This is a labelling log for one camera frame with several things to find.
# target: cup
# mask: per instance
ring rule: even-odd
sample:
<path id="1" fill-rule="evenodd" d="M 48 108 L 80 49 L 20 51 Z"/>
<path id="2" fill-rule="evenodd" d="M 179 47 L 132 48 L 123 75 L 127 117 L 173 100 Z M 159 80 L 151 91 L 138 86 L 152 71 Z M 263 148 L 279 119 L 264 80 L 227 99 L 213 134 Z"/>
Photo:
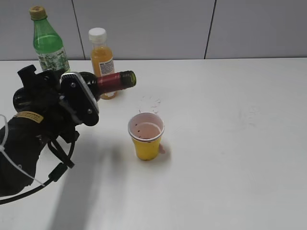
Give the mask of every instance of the cup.
<path id="1" fill-rule="evenodd" d="M 138 158 L 149 161 L 158 155 L 164 128 L 162 119 L 153 113 L 140 113 L 129 121 L 128 131 Z"/>

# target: cable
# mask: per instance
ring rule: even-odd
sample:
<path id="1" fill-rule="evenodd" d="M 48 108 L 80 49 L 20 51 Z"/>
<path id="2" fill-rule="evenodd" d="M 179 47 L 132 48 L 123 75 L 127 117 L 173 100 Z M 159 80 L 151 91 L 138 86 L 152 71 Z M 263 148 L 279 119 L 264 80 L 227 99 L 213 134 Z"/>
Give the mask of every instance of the cable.
<path id="1" fill-rule="evenodd" d="M 52 182 L 52 180 L 49 179 L 44 183 L 44 186 L 40 185 L 40 186 L 38 186 L 38 187 L 28 191 L 28 192 L 22 193 L 20 195 L 13 196 L 11 198 L 0 200 L 0 205 L 4 205 L 4 204 L 10 203 L 10 202 L 25 198 L 26 196 L 32 195 L 33 193 L 36 193 L 43 188 L 46 188 L 46 186 L 49 185 L 51 182 Z"/>
<path id="2" fill-rule="evenodd" d="M 3 155 L 6 157 L 6 159 L 13 165 L 15 166 L 16 164 L 9 158 L 9 156 L 4 152 L 4 145 L 5 145 L 5 142 L 7 140 L 7 137 L 8 137 L 8 134 L 9 134 L 9 127 L 8 127 L 8 122 L 7 122 L 7 119 L 4 115 L 1 115 L 4 118 L 4 122 L 5 122 L 5 134 L 4 134 L 4 138 L 3 138 L 3 141 L 0 145 L 0 151 L 3 153 Z M 55 142 L 57 143 L 56 144 L 56 147 L 53 148 L 54 151 L 63 151 L 64 150 L 62 149 L 62 147 L 59 145 L 59 143 L 55 140 Z M 74 148 L 75 148 L 75 143 L 76 141 L 74 140 L 72 143 L 71 143 L 71 147 L 70 147 L 70 150 L 69 150 L 69 153 L 68 153 L 68 159 L 71 158 L 72 156 L 72 153 L 74 151 Z M 18 170 L 20 170 L 22 173 L 23 173 L 23 170 L 21 168 L 19 168 L 17 165 L 16 167 Z M 4 205 L 4 204 L 7 204 L 7 203 L 10 203 L 10 202 L 13 202 L 13 201 L 16 201 L 16 200 L 19 200 L 19 199 L 22 199 L 22 198 L 25 198 L 27 196 L 30 196 L 38 191 L 40 191 L 41 189 L 45 188 L 47 185 L 49 185 L 52 181 L 58 181 L 58 179 L 65 173 L 65 171 L 67 170 L 67 165 L 66 164 L 63 164 L 63 163 L 60 163 L 50 174 L 49 174 L 49 179 L 44 182 L 44 183 L 41 183 L 39 182 L 38 180 L 36 180 L 35 178 L 31 177 L 31 179 L 39 182 L 41 185 L 28 191 L 28 192 L 25 192 L 25 193 L 22 193 L 22 194 L 19 194 L 19 195 L 16 195 L 16 196 L 13 196 L 13 197 L 10 197 L 10 198 L 7 198 L 7 199 L 2 199 L 0 200 L 0 205 Z"/>
<path id="3" fill-rule="evenodd" d="M 8 135 L 9 135 L 9 125 L 8 125 L 8 121 L 6 119 L 6 117 L 2 114 L 0 114 L 0 116 L 2 116 L 4 118 L 4 122 L 5 122 L 5 134 L 4 134 L 4 138 L 3 138 L 3 141 L 0 145 L 0 152 L 2 152 L 2 154 L 4 155 L 4 157 L 8 160 L 9 163 L 11 163 L 12 166 L 14 166 L 17 170 L 19 170 L 20 172 L 22 172 L 24 175 L 26 175 L 27 177 L 31 178 L 32 180 L 38 182 L 41 186 L 45 187 L 44 184 L 42 182 L 40 182 L 39 180 L 35 179 L 34 177 L 32 177 L 31 175 L 29 175 L 27 172 L 25 172 L 24 170 L 22 170 L 21 167 L 18 167 L 17 164 L 15 164 L 11 158 L 6 154 L 6 152 L 4 151 L 4 145 L 5 145 L 5 142 L 8 138 Z"/>

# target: bottle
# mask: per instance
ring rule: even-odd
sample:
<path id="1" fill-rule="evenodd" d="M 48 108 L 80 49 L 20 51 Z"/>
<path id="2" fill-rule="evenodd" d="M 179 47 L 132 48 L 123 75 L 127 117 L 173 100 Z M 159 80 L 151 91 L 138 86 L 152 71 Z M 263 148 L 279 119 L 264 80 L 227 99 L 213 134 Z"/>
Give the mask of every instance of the bottle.
<path id="1" fill-rule="evenodd" d="M 88 32 L 89 39 L 93 43 L 91 60 L 96 77 L 114 73 L 114 62 L 112 50 L 106 45 L 106 30 L 93 28 Z M 104 93 L 102 99 L 112 99 L 117 92 Z"/>
<path id="2" fill-rule="evenodd" d="M 42 70 L 70 71 L 62 39 L 49 24 L 45 8 L 34 6 L 30 15 L 34 22 L 33 46 Z"/>
<path id="3" fill-rule="evenodd" d="M 97 101 L 104 93 L 124 90 L 136 85 L 133 71 L 113 73 L 99 78 L 89 72 L 81 72 L 80 74 Z"/>

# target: tabletop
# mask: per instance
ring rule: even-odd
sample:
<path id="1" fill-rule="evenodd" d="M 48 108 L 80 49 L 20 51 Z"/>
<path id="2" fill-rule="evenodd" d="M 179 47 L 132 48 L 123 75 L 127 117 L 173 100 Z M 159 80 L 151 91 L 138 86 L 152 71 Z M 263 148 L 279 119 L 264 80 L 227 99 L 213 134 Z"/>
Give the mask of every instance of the tabletop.
<path id="1" fill-rule="evenodd" d="M 30 64 L 40 71 L 37 61 L 0 61 L 7 118 L 16 72 Z M 92 71 L 90 61 L 70 66 Z M 75 167 L 1 206 L 0 229 L 306 229 L 306 66 L 307 58 L 116 61 L 137 85 L 98 102 L 99 123 L 77 127 Z M 127 132 L 139 112 L 165 122 L 166 153 L 152 161 L 136 157 Z M 43 150 L 36 178 L 57 164 Z"/>

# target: bottle neck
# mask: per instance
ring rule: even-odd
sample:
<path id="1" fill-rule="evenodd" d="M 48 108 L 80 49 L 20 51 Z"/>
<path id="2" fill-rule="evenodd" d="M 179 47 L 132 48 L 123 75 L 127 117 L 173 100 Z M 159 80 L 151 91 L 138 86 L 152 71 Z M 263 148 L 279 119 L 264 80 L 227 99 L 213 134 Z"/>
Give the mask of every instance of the bottle neck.
<path id="1" fill-rule="evenodd" d="M 98 48 L 98 47 L 102 47 L 102 46 L 107 46 L 106 41 L 101 42 L 101 43 L 92 43 L 92 44 L 93 44 L 93 49 Z"/>
<path id="2" fill-rule="evenodd" d="M 52 28 L 47 18 L 34 21 L 34 33 L 35 35 L 56 34 L 55 30 Z"/>

